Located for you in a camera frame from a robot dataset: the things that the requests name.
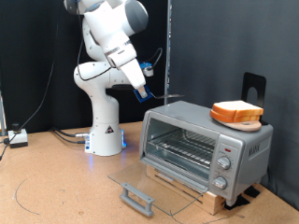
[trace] oven rack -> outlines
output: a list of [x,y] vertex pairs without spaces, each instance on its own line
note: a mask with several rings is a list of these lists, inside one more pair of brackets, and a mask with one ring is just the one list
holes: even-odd
[[198,133],[177,129],[148,143],[209,169],[216,141]]

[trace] wooden block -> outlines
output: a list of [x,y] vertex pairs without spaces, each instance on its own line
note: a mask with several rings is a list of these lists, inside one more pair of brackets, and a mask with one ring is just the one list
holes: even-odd
[[[161,173],[151,166],[147,166],[147,176],[190,201],[194,201],[199,196],[200,192],[197,192],[195,189],[188,187],[186,184],[171,176]],[[194,204],[209,214],[215,215],[223,208],[224,202],[224,198],[208,191],[204,193],[202,197],[199,197]]]

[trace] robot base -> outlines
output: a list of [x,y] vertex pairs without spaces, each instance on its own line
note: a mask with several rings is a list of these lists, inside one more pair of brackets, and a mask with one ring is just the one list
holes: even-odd
[[113,156],[120,153],[122,139],[119,123],[94,123],[85,142],[86,153],[97,156]]

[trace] robot logo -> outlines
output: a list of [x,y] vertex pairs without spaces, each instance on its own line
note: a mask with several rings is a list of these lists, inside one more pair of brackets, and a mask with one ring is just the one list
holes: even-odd
[[106,130],[106,133],[114,133],[113,129],[111,128],[111,126],[109,126]]

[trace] metal rod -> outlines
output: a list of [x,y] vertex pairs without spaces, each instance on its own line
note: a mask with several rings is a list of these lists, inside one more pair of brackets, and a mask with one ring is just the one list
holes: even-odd
[[2,105],[2,92],[0,91],[0,121],[1,121],[1,130],[2,136],[6,136],[6,126],[4,124],[4,116],[3,116],[3,105]]

